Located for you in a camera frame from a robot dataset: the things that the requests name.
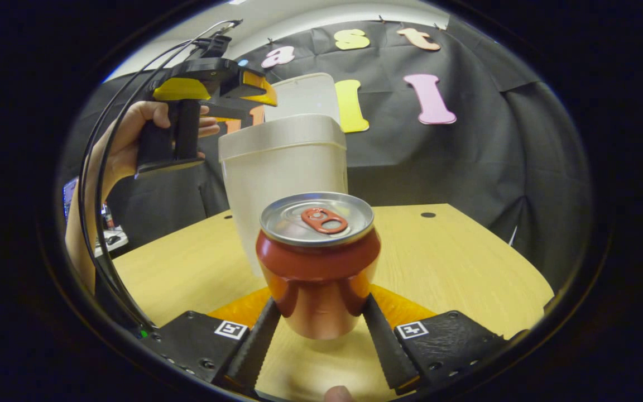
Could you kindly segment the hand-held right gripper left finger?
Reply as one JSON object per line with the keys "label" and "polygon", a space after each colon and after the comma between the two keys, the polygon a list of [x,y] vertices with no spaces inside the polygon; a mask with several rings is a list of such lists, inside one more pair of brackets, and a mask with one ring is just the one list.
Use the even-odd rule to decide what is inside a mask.
{"label": "hand-held right gripper left finger", "polygon": [[181,313],[151,333],[151,350],[207,384],[254,391],[280,318],[262,288],[211,313]]}

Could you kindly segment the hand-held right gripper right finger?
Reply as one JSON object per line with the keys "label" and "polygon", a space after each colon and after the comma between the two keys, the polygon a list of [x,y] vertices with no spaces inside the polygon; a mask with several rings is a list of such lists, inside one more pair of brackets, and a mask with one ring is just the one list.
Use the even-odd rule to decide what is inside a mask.
{"label": "hand-held right gripper right finger", "polygon": [[458,310],[436,314],[378,285],[371,287],[364,319],[393,391],[451,386],[508,343]]}

